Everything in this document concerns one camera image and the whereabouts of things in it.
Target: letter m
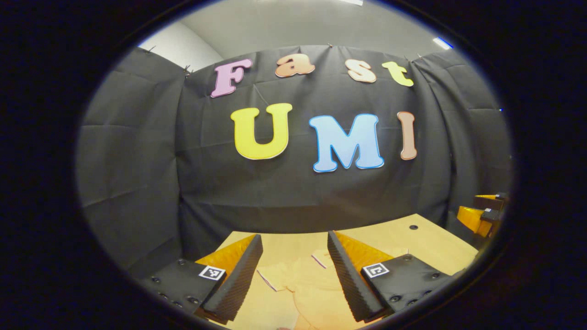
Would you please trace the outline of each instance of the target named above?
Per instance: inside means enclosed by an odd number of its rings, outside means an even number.
[[[314,164],[316,172],[332,172],[337,164],[332,159],[332,152],[346,169],[355,157],[359,148],[359,159],[355,165],[360,169],[374,169],[383,166],[383,158],[379,155],[375,115],[361,114],[355,117],[353,126],[347,135],[332,116],[318,116],[310,119],[310,126],[316,129],[318,138],[318,162]]]

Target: wooden table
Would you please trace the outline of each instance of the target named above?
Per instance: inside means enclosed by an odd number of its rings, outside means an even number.
[[[410,229],[412,225],[416,225],[417,229]],[[339,232],[394,257],[409,252],[448,275],[467,267],[477,255],[475,248],[418,214]],[[253,233],[233,231],[218,249],[251,234]],[[264,252],[258,268],[294,261],[308,257],[316,250],[325,250],[327,236],[326,232],[261,234]],[[350,314],[350,309],[340,312]],[[288,290],[275,292],[255,273],[237,317],[225,326],[235,330],[276,330],[280,327],[293,330],[298,318],[299,312],[292,293]],[[357,322],[351,328],[358,329],[364,325],[363,322]],[[308,329],[298,323],[299,328]]]

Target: ceiling light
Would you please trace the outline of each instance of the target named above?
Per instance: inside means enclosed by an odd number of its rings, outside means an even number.
[[[446,42],[440,38],[434,38],[434,39],[432,39],[432,41],[434,41],[438,46],[441,46],[444,49],[451,49],[452,48],[452,46],[448,42]]]
[[[363,5],[363,0],[340,0],[342,2],[348,2],[349,4],[354,4],[357,6],[362,6]]]

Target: white wall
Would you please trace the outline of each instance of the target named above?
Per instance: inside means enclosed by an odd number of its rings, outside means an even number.
[[[223,58],[200,36],[181,22],[176,22],[143,41],[139,47],[151,49],[189,71],[199,70],[223,60]]]

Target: letter u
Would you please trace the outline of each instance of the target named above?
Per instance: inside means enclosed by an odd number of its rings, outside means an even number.
[[[248,159],[270,159],[281,154],[288,146],[288,112],[292,110],[289,103],[276,103],[267,107],[267,113],[273,115],[273,140],[267,144],[258,144],[255,140],[255,117],[259,109],[248,107],[233,112],[234,144],[239,154]]]

